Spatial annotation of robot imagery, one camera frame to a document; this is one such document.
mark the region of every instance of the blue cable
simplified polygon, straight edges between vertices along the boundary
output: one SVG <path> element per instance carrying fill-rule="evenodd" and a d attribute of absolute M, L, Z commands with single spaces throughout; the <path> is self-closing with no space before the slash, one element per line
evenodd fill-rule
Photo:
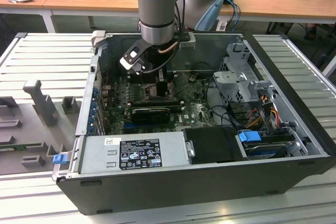
<path fill-rule="evenodd" d="M 238 22 L 238 9 L 237 9 L 236 4 L 233 3 L 231 0 L 225 0 L 225 1 L 228 1 L 234 7 L 235 12 L 236 12 L 236 20 L 235 20 L 235 24 L 234 24 L 234 26 L 232 28 L 232 31 L 234 31 L 235 30 L 235 26 L 237 25 L 237 22 Z"/>

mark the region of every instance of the blue latch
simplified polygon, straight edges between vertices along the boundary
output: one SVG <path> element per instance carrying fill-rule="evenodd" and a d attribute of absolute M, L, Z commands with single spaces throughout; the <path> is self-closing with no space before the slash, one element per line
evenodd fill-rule
<path fill-rule="evenodd" d="M 243 142 L 253 142 L 261 141 L 260 135 L 257 131 L 243 131 L 239 135 L 240 141 Z"/>
<path fill-rule="evenodd" d="M 68 157 L 68 154 L 54 155 L 54 158 L 52 159 L 52 163 L 54 165 L 64 165 L 67 163 L 67 157 Z"/>

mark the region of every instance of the desk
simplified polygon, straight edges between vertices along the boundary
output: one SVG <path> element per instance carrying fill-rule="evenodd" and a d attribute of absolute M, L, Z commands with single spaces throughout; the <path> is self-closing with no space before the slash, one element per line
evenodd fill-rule
<path fill-rule="evenodd" d="M 334 23 L 334 0 L 234 0 L 240 20 L 290 23 Z M 137 0 L 33 0 L 12 4 L 0 0 L 0 13 L 42 15 L 49 33 L 57 32 L 53 15 L 137 17 Z M 220 19 L 230 19 L 231 6 L 223 6 Z"/>

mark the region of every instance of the power supply label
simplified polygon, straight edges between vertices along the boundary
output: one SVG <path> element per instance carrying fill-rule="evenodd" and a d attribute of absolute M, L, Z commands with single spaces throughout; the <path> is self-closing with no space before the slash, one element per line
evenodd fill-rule
<path fill-rule="evenodd" d="M 130 170 L 155 167 L 162 167 L 159 139 L 120 142 L 120 169 Z"/>

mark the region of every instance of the floor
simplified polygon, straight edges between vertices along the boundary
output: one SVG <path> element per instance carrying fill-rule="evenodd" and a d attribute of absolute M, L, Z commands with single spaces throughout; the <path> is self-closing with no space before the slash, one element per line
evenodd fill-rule
<path fill-rule="evenodd" d="M 84 16 L 55 16 L 60 33 L 91 33 L 88 17 Z M 95 29 L 106 31 L 136 31 L 138 19 L 130 17 L 94 17 Z M 236 31 L 249 31 L 253 34 L 265 34 L 267 22 L 239 22 Z M 38 15 L 3 14 L 0 16 L 0 54 L 6 49 L 17 32 L 46 33 L 42 17 Z M 321 55 L 335 43 L 335 39 L 327 39 L 327 32 L 318 28 L 314 41 L 304 40 L 305 30 L 294 24 L 288 33 L 292 42 L 314 63 L 317 64 Z"/>

